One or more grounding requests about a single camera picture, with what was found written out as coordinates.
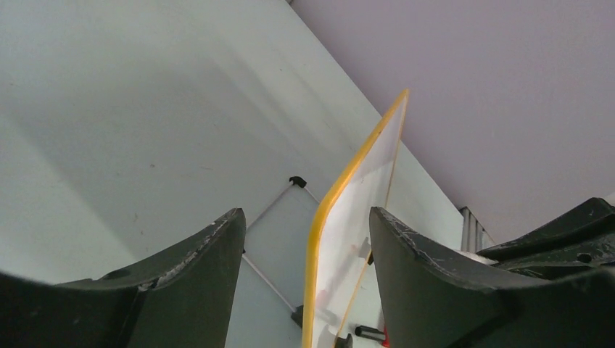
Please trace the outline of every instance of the yellow edge trim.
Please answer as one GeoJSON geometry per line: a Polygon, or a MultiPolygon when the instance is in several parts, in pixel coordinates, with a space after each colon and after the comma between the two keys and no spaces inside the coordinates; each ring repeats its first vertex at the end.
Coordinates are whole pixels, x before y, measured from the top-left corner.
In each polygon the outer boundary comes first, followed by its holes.
{"type": "MultiPolygon", "coordinates": [[[[393,173],[395,172],[395,163],[397,162],[397,153],[400,151],[400,143],[401,143],[401,138],[402,138],[402,133],[403,133],[403,125],[405,121],[405,112],[406,112],[407,106],[408,106],[408,103],[404,103],[403,110],[402,110],[402,116],[401,116],[402,120],[400,123],[400,133],[399,135],[397,135],[397,147],[395,148],[395,155],[393,156],[393,166],[391,167],[391,176],[389,177],[389,186],[387,187],[387,198],[384,200],[385,208],[389,204],[389,194],[391,193],[391,185],[393,184],[393,173]]],[[[365,271],[367,270],[367,266],[368,266],[367,262],[369,260],[369,257],[371,256],[371,250],[369,251],[368,255],[369,256],[367,256],[366,261],[363,264],[363,268],[361,268],[361,274],[359,275],[359,281],[357,282],[357,285],[355,286],[355,290],[352,292],[352,297],[350,297],[350,302],[348,303],[346,312],[344,312],[342,323],[340,324],[339,330],[337,331],[338,337],[340,337],[340,335],[342,334],[342,330],[344,329],[344,324],[346,323],[346,319],[348,319],[348,315],[350,314],[350,309],[352,308],[352,304],[355,303],[355,297],[357,296],[357,293],[359,291],[359,285],[361,284],[361,280],[363,279],[363,276],[365,275],[365,271]]]]}
{"type": "Polygon", "coordinates": [[[384,130],[384,127],[393,117],[395,110],[400,106],[404,99],[407,99],[410,95],[408,89],[402,91],[402,93],[395,99],[395,103],[389,108],[389,110],[382,116],[382,119],[378,122],[373,129],[365,143],[361,146],[357,154],[350,160],[342,174],[337,178],[329,192],[325,195],[318,209],[314,214],[312,227],[310,229],[310,236],[307,240],[307,255],[305,258],[305,293],[303,295],[303,329],[302,329],[302,347],[312,347],[312,335],[314,330],[314,316],[315,316],[315,298],[316,298],[316,276],[318,272],[318,251],[320,249],[321,237],[323,235],[323,228],[325,226],[326,218],[329,216],[331,208],[337,199],[342,194],[352,175],[357,171],[361,162],[367,156],[367,153],[371,150],[376,139],[384,130]]]}

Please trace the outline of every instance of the white cable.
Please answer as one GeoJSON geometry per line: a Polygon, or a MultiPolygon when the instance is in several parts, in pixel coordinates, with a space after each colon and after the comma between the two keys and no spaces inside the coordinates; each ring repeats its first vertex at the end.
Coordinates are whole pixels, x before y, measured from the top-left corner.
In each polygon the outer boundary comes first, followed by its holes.
{"type": "Polygon", "coordinates": [[[320,200],[318,200],[318,198],[316,198],[316,196],[314,196],[314,194],[312,193],[312,191],[310,191],[310,190],[308,189],[308,187],[307,187],[307,186],[305,186],[305,187],[304,187],[304,190],[305,190],[305,191],[306,191],[306,192],[307,192],[310,196],[312,196],[312,198],[314,198],[314,200],[316,201],[316,203],[318,203],[318,204],[320,204],[320,203],[321,203],[321,201],[320,201],[320,200]]]}
{"type": "Polygon", "coordinates": [[[290,304],[289,300],[286,299],[286,297],[284,297],[284,295],[282,295],[282,293],[278,290],[278,288],[276,288],[275,285],[273,285],[273,283],[269,280],[269,278],[267,278],[265,276],[265,274],[263,274],[263,272],[261,272],[258,267],[256,267],[256,265],[248,258],[248,256],[246,256],[246,254],[242,255],[242,258],[248,262],[248,265],[256,272],[256,274],[258,274],[258,276],[260,276],[261,279],[263,279],[265,281],[265,283],[267,283],[267,285],[269,285],[269,287],[271,288],[271,290],[273,290],[273,292],[276,293],[276,295],[278,295],[278,297],[282,300],[282,302],[284,302],[284,304],[286,306],[288,306],[288,308],[290,309],[291,312],[294,312],[294,307],[292,306],[292,304],[290,304]]]}
{"type": "Polygon", "coordinates": [[[267,206],[265,207],[265,209],[263,209],[262,212],[260,212],[260,214],[258,214],[256,216],[256,218],[248,224],[248,226],[246,226],[246,231],[252,227],[258,220],[260,220],[260,218],[280,199],[280,197],[282,197],[282,195],[284,194],[284,192],[286,192],[288,189],[290,189],[290,186],[292,186],[293,183],[289,183],[288,185],[286,185],[284,187],[284,190],[282,190],[277,196],[276,198],[273,199],[273,201],[271,201],[269,204],[267,204],[267,206]]]}

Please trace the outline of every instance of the dark gray curved housing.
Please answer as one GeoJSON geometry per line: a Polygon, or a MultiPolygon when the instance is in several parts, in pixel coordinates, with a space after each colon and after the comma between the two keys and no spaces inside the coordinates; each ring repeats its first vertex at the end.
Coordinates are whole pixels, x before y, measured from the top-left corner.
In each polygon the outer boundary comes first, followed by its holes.
{"type": "Polygon", "coordinates": [[[222,348],[245,216],[92,281],[50,286],[0,274],[0,347],[222,348]]]}
{"type": "MultiPolygon", "coordinates": [[[[587,237],[613,234],[613,216],[611,211],[610,222],[600,223],[602,234],[587,237]]],[[[615,347],[615,272],[607,266],[613,261],[611,246],[602,244],[611,254],[601,264],[541,278],[473,261],[412,231],[383,208],[372,208],[370,233],[393,348],[615,347]]],[[[574,268],[583,262],[576,255],[565,260],[579,242],[570,235],[564,238],[573,244],[549,234],[548,243],[557,250],[513,243],[514,250],[497,247],[484,256],[505,255],[503,263],[514,261],[523,270],[540,261],[540,269],[547,269],[545,258],[536,259],[536,253],[546,252],[547,258],[560,257],[557,268],[574,268]]]]}

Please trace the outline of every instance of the white wall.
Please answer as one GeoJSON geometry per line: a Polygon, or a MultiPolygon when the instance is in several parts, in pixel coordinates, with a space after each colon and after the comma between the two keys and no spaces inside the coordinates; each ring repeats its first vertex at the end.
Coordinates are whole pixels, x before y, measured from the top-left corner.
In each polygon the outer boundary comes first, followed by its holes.
{"type": "Polygon", "coordinates": [[[0,269],[98,278],[292,175],[322,197],[378,119],[279,0],[0,0],[0,269]]]}
{"type": "Polygon", "coordinates": [[[497,242],[615,189],[612,0],[295,0],[404,140],[497,242]]]}

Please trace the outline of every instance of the ceiling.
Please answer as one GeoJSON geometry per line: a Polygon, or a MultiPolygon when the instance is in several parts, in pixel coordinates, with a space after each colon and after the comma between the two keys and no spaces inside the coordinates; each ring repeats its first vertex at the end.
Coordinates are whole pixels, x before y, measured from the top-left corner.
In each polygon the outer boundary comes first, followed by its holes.
{"type": "Polygon", "coordinates": [[[403,139],[500,243],[615,191],[615,1],[294,0],[403,139]]]}

